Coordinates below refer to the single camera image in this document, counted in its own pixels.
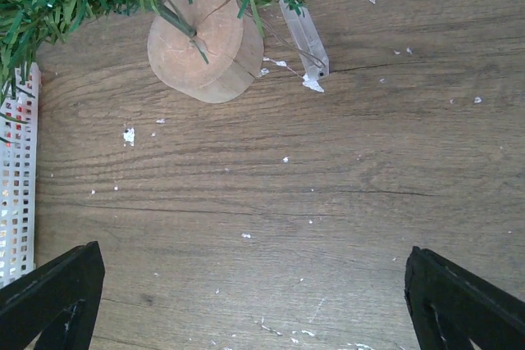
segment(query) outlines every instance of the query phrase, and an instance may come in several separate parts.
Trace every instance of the perforated white plastic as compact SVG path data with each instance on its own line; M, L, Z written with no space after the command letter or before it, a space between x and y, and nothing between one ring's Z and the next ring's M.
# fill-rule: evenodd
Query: perforated white plastic
M34 264L34 186L36 178L36 135L40 71L31 65L29 80L21 83L20 70L16 84L30 95L18 92L9 97L1 112L21 124L0 118L2 164L2 209L0 215L0 289L28 274Z

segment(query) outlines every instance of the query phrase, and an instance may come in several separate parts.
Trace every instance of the wooden floor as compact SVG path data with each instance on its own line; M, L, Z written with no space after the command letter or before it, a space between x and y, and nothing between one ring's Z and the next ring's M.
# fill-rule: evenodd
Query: wooden floor
M415 349L413 245L525 298L525 0L308 3L324 94L268 63L186 97L149 67L154 15L40 52L37 260L100 242L92 349Z

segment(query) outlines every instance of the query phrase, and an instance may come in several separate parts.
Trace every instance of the wooden tree stump base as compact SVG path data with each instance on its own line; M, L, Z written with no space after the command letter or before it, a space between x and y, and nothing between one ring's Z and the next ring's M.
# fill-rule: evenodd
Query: wooden tree stump base
M197 30L194 38L208 57L206 64L190 39L157 16L148 36L148 58L166 85L203 102L227 102L242 94L261 70L264 45L253 20L237 18L236 0L171 0Z

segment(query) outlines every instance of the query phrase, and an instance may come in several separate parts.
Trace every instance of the white plastic basket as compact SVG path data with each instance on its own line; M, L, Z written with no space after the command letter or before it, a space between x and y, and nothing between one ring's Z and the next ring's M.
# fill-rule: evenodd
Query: white plastic basket
M0 141L2 165L2 209L0 215L0 289L34 268L34 184L36 176L36 134L40 71L31 65L29 80L21 84L20 70L16 84L31 93L8 98L0 111L20 124L0 118L0 135L10 141Z

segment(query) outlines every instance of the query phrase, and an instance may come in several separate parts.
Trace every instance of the round wooden block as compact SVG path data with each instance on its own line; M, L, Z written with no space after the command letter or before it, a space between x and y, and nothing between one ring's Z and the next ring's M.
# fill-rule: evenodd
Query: round wooden block
M237 18L236 0L171 0L197 30L194 38L209 64L190 39L162 17L148 36L149 63L166 85L203 102L227 102L243 93L261 70L263 38L253 20Z

